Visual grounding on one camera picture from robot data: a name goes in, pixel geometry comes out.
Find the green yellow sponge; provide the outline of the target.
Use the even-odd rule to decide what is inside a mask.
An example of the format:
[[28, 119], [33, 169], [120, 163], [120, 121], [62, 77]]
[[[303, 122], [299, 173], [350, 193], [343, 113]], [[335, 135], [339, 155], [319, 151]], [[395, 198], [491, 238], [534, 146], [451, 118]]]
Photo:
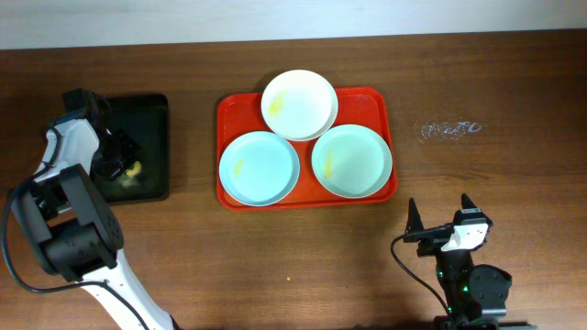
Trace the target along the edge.
[[118, 182], [124, 188], [128, 188], [138, 184], [138, 176], [142, 172], [142, 165], [139, 161], [135, 161], [128, 170], [118, 178]]

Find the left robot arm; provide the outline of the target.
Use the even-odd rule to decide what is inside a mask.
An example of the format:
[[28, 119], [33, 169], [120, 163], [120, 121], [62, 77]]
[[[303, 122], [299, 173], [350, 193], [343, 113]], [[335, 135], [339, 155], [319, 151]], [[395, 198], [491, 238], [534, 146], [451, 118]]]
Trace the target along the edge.
[[1, 222], [10, 275], [29, 292], [83, 289], [122, 329], [175, 329], [127, 261], [112, 206], [165, 200], [170, 192], [170, 111], [161, 93], [106, 98], [84, 88], [62, 96], [65, 112], [44, 128], [39, 168], [7, 196], [43, 270], [62, 286], [37, 288], [17, 274]]

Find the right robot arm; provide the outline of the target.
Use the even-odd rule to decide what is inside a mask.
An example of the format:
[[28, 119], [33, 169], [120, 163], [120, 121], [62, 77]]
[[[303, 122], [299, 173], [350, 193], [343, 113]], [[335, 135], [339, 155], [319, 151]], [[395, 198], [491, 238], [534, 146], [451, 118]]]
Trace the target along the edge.
[[404, 233], [396, 241], [417, 243], [418, 257], [436, 259], [436, 276], [444, 294], [433, 294], [445, 310], [435, 329], [533, 329], [525, 322], [502, 323], [512, 276], [495, 266], [473, 263], [471, 253], [486, 243], [493, 221], [467, 194], [453, 220], [426, 228], [414, 199], [409, 200]]

